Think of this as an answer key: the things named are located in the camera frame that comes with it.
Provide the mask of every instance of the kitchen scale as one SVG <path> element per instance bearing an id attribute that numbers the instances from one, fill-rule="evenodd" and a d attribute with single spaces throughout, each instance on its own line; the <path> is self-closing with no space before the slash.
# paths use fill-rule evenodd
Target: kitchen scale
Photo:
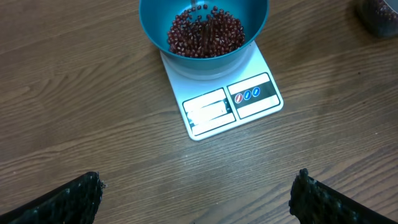
<path id="1" fill-rule="evenodd" d="M 196 141 L 282 109 L 284 101 L 257 44 L 216 70 L 192 70 L 160 52 L 189 136 Z"/>

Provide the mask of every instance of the scale button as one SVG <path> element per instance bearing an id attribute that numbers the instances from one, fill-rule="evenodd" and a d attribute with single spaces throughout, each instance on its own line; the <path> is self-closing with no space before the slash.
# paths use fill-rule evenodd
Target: scale button
<path id="1" fill-rule="evenodd" d="M 257 97 L 260 95 L 260 88 L 255 87 L 252 92 L 253 92 L 253 97 Z"/>
<path id="2" fill-rule="evenodd" d="M 243 100 L 243 95 L 242 95 L 242 93 L 236 94 L 236 96 L 235 96 L 235 103 L 240 103 L 240 102 L 242 102 L 242 100 Z"/>
<path id="3" fill-rule="evenodd" d="M 251 92 L 250 90 L 246 90 L 244 92 L 244 100 L 250 100 L 250 98 L 251 98 Z"/>

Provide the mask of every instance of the wood grain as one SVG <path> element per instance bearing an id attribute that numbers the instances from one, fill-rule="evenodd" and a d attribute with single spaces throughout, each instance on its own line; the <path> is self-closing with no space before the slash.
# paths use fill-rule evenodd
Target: wood grain
<path id="1" fill-rule="evenodd" d="M 0 213 L 98 170 L 95 223 L 298 223 L 306 167 L 398 221 L 398 39 L 352 1 L 271 1 L 257 44 L 284 109 L 193 142 L 138 4 L 0 2 Z"/>

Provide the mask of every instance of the black object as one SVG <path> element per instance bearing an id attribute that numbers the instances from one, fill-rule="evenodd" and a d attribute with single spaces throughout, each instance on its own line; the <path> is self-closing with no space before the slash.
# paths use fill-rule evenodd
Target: black object
<path id="1" fill-rule="evenodd" d="M 308 176 L 302 169 L 293 182 L 290 214 L 301 224 L 397 224 Z"/>
<path id="2" fill-rule="evenodd" d="M 398 35 L 397 0 L 358 0 L 356 12 L 370 32 L 378 37 Z"/>
<path id="3" fill-rule="evenodd" d="M 86 174 L 0 216 L 9 224 L 91 224 L 106 186 L 97 172 Z"/>

